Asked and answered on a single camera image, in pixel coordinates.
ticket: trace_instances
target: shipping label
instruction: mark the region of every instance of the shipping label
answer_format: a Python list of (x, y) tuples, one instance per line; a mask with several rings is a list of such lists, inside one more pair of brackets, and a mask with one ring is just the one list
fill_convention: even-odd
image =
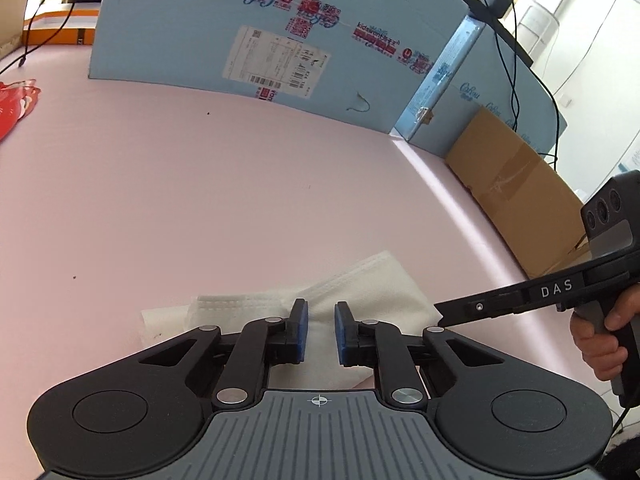
[(330, 55), (307, 43), (243, 25), (223, 77), (308, 99)]

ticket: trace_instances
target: human hand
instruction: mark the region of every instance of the human hand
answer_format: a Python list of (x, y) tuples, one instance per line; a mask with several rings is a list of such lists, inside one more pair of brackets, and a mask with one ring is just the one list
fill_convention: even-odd
[[(630, 286), (622, 294), (604, 321), (607, 330), (613, 332), (625, 326), (635, 314), (640, 313), (640, 285)], [(591, 322), (574, 313), (570, 323), (575, 345), (601, 381), (610, 381), (620, 374), (628, 352), (619, 346), (611, 334), (596, 334)]]

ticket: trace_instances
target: camera lens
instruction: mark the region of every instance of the camera lens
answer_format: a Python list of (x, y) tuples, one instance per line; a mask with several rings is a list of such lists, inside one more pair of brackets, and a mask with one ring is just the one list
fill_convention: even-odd
[(589, 229), (596, 228), (596, 217), (593, 215), (591, 211), (587, 213), (587, 225), (589, 226)]
[(622, 200), (620, 200), (620, 195), (615, 189), (612, 189), (609, 193), (609, 199), (611, 200), (613, 211), (620, 211), (620, 208), (622, 207)]
[(607, 204), (604, 203), (604, 200), (598, 200), (598, 203), (596, 204), (596, 213), (603, 224), (606, 224), (609, 221), (609, 209), (607, 208)]

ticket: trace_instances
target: packing tape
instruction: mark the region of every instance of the packing tape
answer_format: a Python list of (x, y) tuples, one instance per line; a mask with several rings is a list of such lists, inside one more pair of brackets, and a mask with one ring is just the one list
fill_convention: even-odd
[(523, 143), (500, 168), (487, 190), (477, 197), (484, 212), (493, 219), (494, 214), (518, 192), (539, 164), (544, 164), (544, 161), (532, 154), (529, 145)]

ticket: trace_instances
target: blue gripper pad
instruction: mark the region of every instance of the blue gripper pad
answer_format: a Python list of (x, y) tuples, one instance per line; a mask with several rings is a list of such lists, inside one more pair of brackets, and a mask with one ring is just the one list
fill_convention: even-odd
[(340, 316), (340, 310), (338, 305), (334, 308), (335, 319), (335, 342), (338, 346), (338, 360), (340, 364), (344, 366), (344, 351), (347, 348), (347, 341), (344, 338), (344, 323), (342, 322), (342, 316)]
[(298, 329), (298, 359), (300, 362), (305, 360), (306, 350), (306, 334), (309, 331), (309, 306), (305, 303), (300, 316), (300, 328)]

